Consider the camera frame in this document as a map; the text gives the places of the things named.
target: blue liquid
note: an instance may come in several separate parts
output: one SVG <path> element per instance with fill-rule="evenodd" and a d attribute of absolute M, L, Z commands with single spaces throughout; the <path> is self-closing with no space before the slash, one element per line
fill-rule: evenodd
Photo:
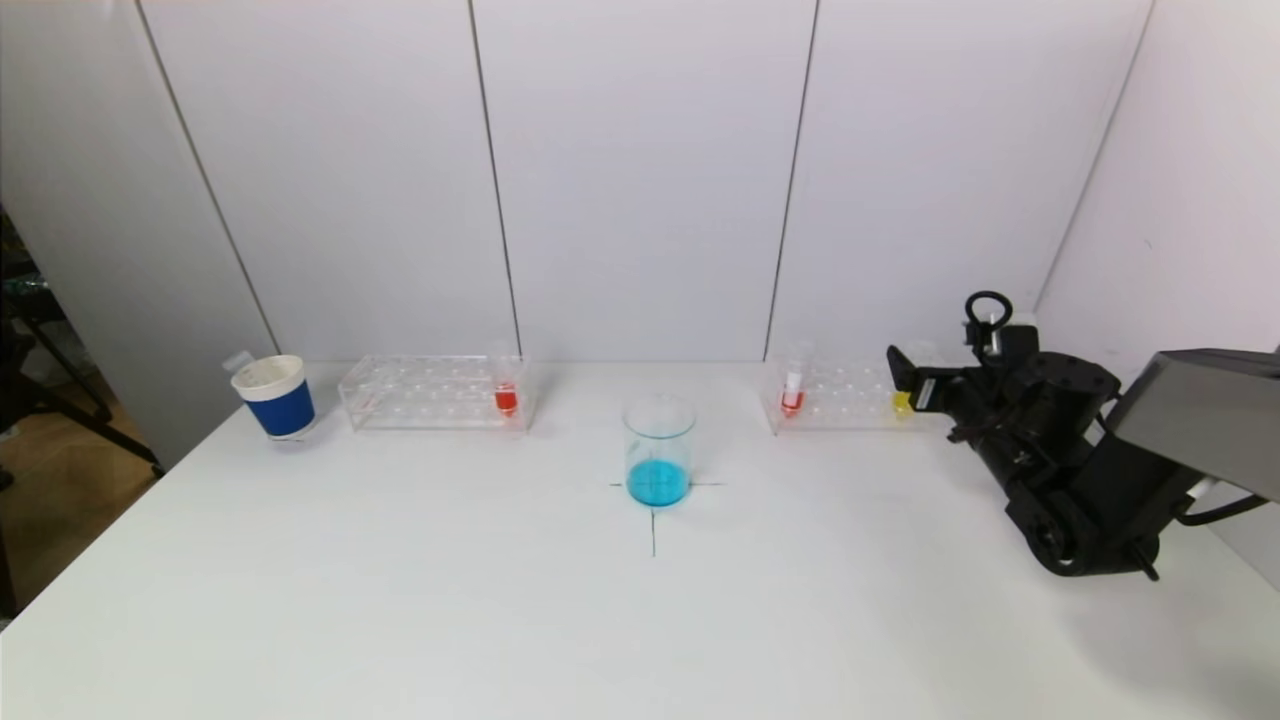
<path fill-rule="evenodd" d="M 689 473 L 675 462 L 645 460 L 627 473 L 627 492 L 649 507 L 675 505 L 689 492 Z"/>

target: red liquid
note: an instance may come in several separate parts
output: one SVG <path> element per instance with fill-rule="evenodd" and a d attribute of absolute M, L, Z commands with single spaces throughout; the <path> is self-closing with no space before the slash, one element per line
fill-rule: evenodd
<path fill-rule="evenodd" d="M 795 418 L 800 414 L 800 406 L 804 405 L 804 391 L 795 395 L 782 393 L 782 414 L 787 418 Z"/>
<path fill-rule="evenodd" d="M 516 406 L 520 404 L 516 400 L 516 386 L 512 383 L 502 383 L 498 389 L 493 393 L 494 402 L 498 404 L 498 411 L 503 414 L 504 418 L 511 418 L 516 414 Z"/>

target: blue label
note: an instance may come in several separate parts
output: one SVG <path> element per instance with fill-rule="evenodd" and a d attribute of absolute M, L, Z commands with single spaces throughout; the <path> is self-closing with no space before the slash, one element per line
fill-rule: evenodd
<path fill-rule="evenodd" d="M 311 404 L 311 391 L 307 382 L 302 380 L 296 389 L 288 395 L 266 400 L 262 402 L 244 402 L 253 411 L 257 421 L 269 436 L 288 436 L 311 424 L 316 416 L 316 409 Z"/>

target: glass beaker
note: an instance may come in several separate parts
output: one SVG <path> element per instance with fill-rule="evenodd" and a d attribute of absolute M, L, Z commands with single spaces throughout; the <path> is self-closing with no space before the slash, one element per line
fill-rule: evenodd
<path fill-rule="evenodd" d="M 622 414 L 627 433 L 627 492 L 649 507 L 680 502 L 692 470 L 694 405 L 672 395 L 632 402 Z"/>

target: wooden floor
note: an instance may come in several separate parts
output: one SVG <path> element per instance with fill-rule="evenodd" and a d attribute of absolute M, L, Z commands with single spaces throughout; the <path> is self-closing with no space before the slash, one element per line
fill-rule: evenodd
<path fill-rule="evenodd" d="M 90 382 L 110 401 L 111 425 L 141 439 L 101 375 Z M 78 386 L 58 392 L 92 407 Z M 17 437 L 0 442 L 0 465 L 15 478 L 0 491 L 0 528 L 20 609 L 141 497 L 154 477 L 147 461 L 60 414 L 31 415 L 18 428 Z"/>

